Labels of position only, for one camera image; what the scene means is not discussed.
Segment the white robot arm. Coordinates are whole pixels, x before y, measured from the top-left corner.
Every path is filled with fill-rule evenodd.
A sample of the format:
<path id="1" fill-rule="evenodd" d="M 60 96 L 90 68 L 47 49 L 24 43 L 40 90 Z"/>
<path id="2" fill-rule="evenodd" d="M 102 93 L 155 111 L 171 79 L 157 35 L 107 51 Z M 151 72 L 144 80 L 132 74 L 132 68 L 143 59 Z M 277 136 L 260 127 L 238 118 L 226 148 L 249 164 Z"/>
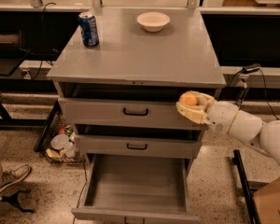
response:
<path id="1" fill-rule="evenodd" d="M 229 135 L 280 166 L 280 119 L 264 122 L 230 102 L 187 91 L 176 102 L 179 114 L 196 124 L 206 124 L 216 133 Z"/>

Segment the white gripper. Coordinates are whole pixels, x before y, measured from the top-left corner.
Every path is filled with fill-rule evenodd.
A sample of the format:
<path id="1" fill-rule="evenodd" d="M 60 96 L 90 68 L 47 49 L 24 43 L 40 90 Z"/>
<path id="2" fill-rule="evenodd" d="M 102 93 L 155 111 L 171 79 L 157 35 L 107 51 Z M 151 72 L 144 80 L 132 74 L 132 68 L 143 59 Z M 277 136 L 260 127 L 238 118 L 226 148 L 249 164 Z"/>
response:
<path id="1" fill-rule="evenodd" d="M 192 93 L 198 103 L 196 105 L 185 105 L 180 102 L 176 103 L 176 109 L 179 114 L 196 124 L 208 124 L 208 127 L 217 133 L 227 134 L 236 113 L 238 106 L 229 102 L 215 102 L 215 98 L 208 94 L 187 91 Z"/>

